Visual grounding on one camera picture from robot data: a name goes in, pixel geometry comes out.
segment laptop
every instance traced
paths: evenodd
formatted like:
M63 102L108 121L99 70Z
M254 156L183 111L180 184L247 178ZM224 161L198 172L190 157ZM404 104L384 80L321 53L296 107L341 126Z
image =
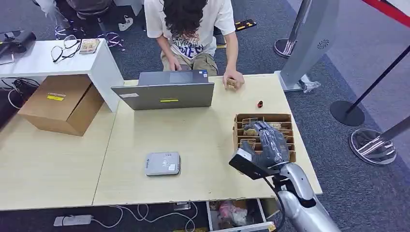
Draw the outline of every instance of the laptop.
M133 110L210 107L214 83L206 70L142 72L137 86L111 89Z

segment cardboard box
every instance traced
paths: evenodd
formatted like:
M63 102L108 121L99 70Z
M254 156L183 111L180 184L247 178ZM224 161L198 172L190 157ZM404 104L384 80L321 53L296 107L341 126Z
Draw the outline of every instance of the cardboard box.
M245 135L243 128L243 124L247 124L249 119L265 122L273 122L279 123L281 128L279 129L280 132L285 136L286 143L289 149L289 161L296 162L296 151L294 147L294 139L293 139L293 129L292 129L292 117L290 114L237 114L234 119L234 127L233 127L233 136L234 136L234 151L236 151L240 147L241 139L255 139L255 153L260 154L262 153L262 144L261 139L259 136L252 135L248 136Z
M48 76L18 114L38 129L83 136L103 102L85 74Z

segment speaker grille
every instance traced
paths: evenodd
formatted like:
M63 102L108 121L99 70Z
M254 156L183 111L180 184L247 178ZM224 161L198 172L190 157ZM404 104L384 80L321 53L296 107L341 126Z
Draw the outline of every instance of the speaker grille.
M318 43L318 45L316 46L319 50L322 50L324 48L326 48L329 45L330 41L328 39L323 39L322 41L320 41Z

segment wire bundle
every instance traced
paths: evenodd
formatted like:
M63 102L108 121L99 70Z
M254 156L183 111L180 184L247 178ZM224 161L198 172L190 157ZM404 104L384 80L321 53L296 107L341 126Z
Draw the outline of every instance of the wire bundle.
M12 79L14 80L11 84L5 82L5 79ZM1 82L3 82L7 87L1 87L3 90L6 90L9 92L7 95L7 98L9 100L9 103L17 109L20 109L21 107L16 106L11 99L11 93L16 92L20 95L22 100L27 100L24 99L24 96L26 94L27 86L29 87L34 87L38 88L40 86L40 83L38 83L36 80L33 80L31 78L24 78L24 77L2 77L0 78Z
M142 216L142 214L140 213L140 204L139 204L139 205L137 206L137 213L138 213L138 215L139 215L141 218L137 218L137 216L134 214L134 212L133 212L132 210L130 210L129 208L127 208L127 207L120 206L120 205L109 205L109 207L117 208L117 209L119 209L119 210L121 211L121 216L119 217L118 221L117 221L114 225L107 226L107 225L102 224L100 221L98 221L98 220L96 220L96 219L93 219L93 218L92 218L91 220L92 220L92 221L95 221L95 222L97 222L97 223L99 223L100 225L102 225L102 226L104 226L104 227L106 227L106 228L113 228L114 226L118 225L118 224L121 222L122 216L124 215L123 209L128 210L128 211L132 214L132 216L134 216L135 220L137 220L137 221L147 221L147 222L149 222L149 223L152 223L152 222L154 222L154 221L156 221L156 220L159 220L159 219L161 219L161 218L164 218L164 217L167 217L167 216L170 216L170 215L180 215L180 216L185 217L186 219L188 219L187 223L185 224L185 231L186 231L186 232L194 232L194 231L195 231L195 223L193 222L193 220L194 220L194 218L198 215L198 208L196 207L195 203L193 203L193 202L190 202L190 203L193 204L193 206L195 206L195 215L194 215L193 217L189 217L189 216L184 215L184 214L181 214L181 213L170 213L170 214L166 214L166 215L162 215L162 216L160 216L160 217L157 217L157 218L154 219L154 220L148 220L148 219L146 218L146 217L148 216L148 213L149 213L149 207L148 207L148 205L147 205L147 204L144 204L144 205L146 206L146 213L145 213L144 216ZM192 223L192 225L193 225L193 228L192 228L191 230L188 230L188 225L189 225L189 223Z

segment eyeglasses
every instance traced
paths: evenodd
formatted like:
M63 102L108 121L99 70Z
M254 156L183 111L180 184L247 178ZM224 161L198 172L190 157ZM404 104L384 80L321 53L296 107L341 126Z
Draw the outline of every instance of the eyeglasses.
M74 35L69 35L64 39L64 48L60 46L54 46L51 49L51 58L53 59L53 63L56 63L60 58L61 60L64 60L66 58L71 58L73 57L81 47L83 39L78 40ZM65 50L68 50L70 48L75 47L78 44L78 47L75 49L74 52L70 53L69 55L63 55Z

